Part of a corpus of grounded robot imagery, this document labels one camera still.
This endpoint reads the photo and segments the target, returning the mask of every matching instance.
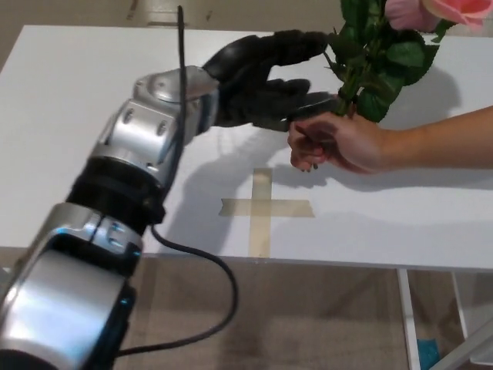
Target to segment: floor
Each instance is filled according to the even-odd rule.
[[[339,0],[0,0],[0,66],[24,24],[173,27],[177,4],[195,29],[327,31],[342,24]],[[460,27],[451,33],[468,35]],[[493,35],[493,20],[480,35]],[[0,250],[3,266],[16,258],[16,251]],[[407,368],[395,271],[245,262],[231,267],[242,294],[233,325],[194,346],[122,358],[116,369]],[[410,279],[418,337],[436,338],[446,354],[463,340],[450,274],[414,271]],[[229,299],[221,272],[193,259],[145,259],[133,285],[139,303],[125,346],[202,331],[222,318]]]

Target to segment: screw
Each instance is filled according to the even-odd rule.
[[[123,123],[128,123],[132,119],[133,109],[129,109],[126,111],[125,116],[123,117]]]
[[[157,126],[157,131],[156,131],[157,136],[164,135],[164,133],[166,132],[166,124],[167,124],[167,121],[163,120],[163,121],[161,121],[159,126]]]
[[[152,163],[147,163],[146,164],[146,167],[147,167],[148,170],[151,170],[151,171],[154,171],[154,172],[157,171],[157,168],[155,168]]]

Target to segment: wire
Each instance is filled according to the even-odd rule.
[[[178,7],[178,37],[179,37],[179,72],[180,72],[180,115],[179,115],[179,125],[178,125],[178,130],[177,130],[177,144],[175,148],[175,152],[173,154],[173,163],[172,163],[172,172],[170,176],[170,181],[167,184],[166,187],[166,192],[164,193],[167,195],[169,190],[171,189],[171,186],[174,182],[174,177],[176,175],[176,171],[178,169],[178,163],[179,159],[181,157],[182,151],[183,151],[183,142],[184,142],[184,136],[185,136],[185,121],[186,121],[186,70],[185,70],[185,51],[184,51],[184,21],[183,21],[183,9],[181,6]],[[188,338],[180,339],[177,341],[171,341],[168,343],[160,343],[156,345],[143,345],[139,347],[134,347],[134,348],[127,348],[121,350],[116,357],[123,357],[123,356],[129,356],[129,355],[136,355],[139,353],[147,353],[147,352],[155,352],[155,351],[162,351],[165,349],[172,349],[172,348],[178,348],[178,347],[183,347],[184,345],[191,345],[192,343],[197,343],[198,341],[202,341],[203,339],[207,339],[211,337],[212,335],[218,333],[219,331],[223,330],[234,318],[236,312],[238,311],[238,302],[239,302],[239,294],[238,294],[238,283],[236,281],[236,278],[234,276],[233,271],[231,268],[219,257],[207,253],[205,251],[202,251],[200,249],[192,248],[192,247],[186,247],[184,245],[178,244],[178,243],[173,243],[172,241],[169,241],[159,235],[159,233],[156,230],[156,225],[151,226],[151,233],[153,234],[154,238],[160,242],[163,246],[171,248],[175,251],[180,251],[183,253],[188,253],[195,255],[197,257],[204,258],[208,261],[213,262],[214,264],[217,264],[219,267],[223,269],[223,271],[226,273],[230,283],[231,283],[231,290],[232,290],[232,299],[231,299],[231,305],[230,309],[228,311],[228,314],[226,317],[217,325],[213,326],[209,330],[206,330],[202,333],[199,333],[198,335],[194,335]]]
[[[228,314],[226,317],[217,325],[213,326],[211,329],[206,330],[198,335],[194,335],[188,338],[180,339],[177,341],[171,341],[169,343],[162,343],[158,345],[143,345],[140,347],[135,347],[135,348],[128,348],[120,351],[118,354],[118,357],[123,357],[123,356],[128,356],[128,355],[135,355],[138,353],[145,353],[145,352],[154,352],[154,351],[162,351],[165,349],[172,349],[172,348],[178,348],[178,347],[183,347],[184,345],[191,345],[192,343],[197,343],[198,341],[202,341],[203,339],[207,339],[214,334],[218,333],[219,331],[223,330],[234,318],[236,311],[238,310],[238,302],[239,302],[239,294],[238,294],[238,283],[236,282],[236,278],[234,276],[233,271],[231,268],[219,257],[207,253],[205,251],[202,251],[200,249],[195,249],[191,247],[186,247],[181,244],[173,243],[172,241],[166,240],[163,238],[159,233],[156,231],[156,228],[154,226],[151,227],[151,232],[153,233],[153,236],[155,239],[160,242],[161,244],[167,246],[168,248],[174,249],[175,251],[180,251],[188,254],[193,254],[198,257],[205,258],[206,260],[209,260],[215,264],[217,264],[219,267],[223,269],[223,271],[226,273],[227,277],[230,280],[231,283],[231,288],[232,288],[232,301],[231,301],[231,306],[229,309]]]
[[[186,67],[185,67],[185,21],[183,19],[183,8],[178,6],[178,55],[179,55],[179,119],[178,130],[176,131],[176,141],[173,148],[173,158],[170,173],[163,191],[163,201],[168,196],[171,186],[175,182],[176,172],[178,171],[179,160],[182,156],[185,143],[186,125]]]

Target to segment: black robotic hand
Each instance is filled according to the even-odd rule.
[[[297,30],[238,39],[222,48],[203,68],[220,82],[216,126],[246,123],[288,131],[293,119],[333,110],[334,96],[311,92],[306,79],[268,80],[274,66],[305,62],[325,52],[328,35]]]

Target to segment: flower bouquet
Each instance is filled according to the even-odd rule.
[[[402,88],[430,69],[450,27],[482,27],[493,0],[340,0],[344,27],[330,34],[335,55],[325,53],[330,69],[344,84],[337,111],[351,103],[357,113],[379,123]],[[426,43],[422,33],[434,34]]]

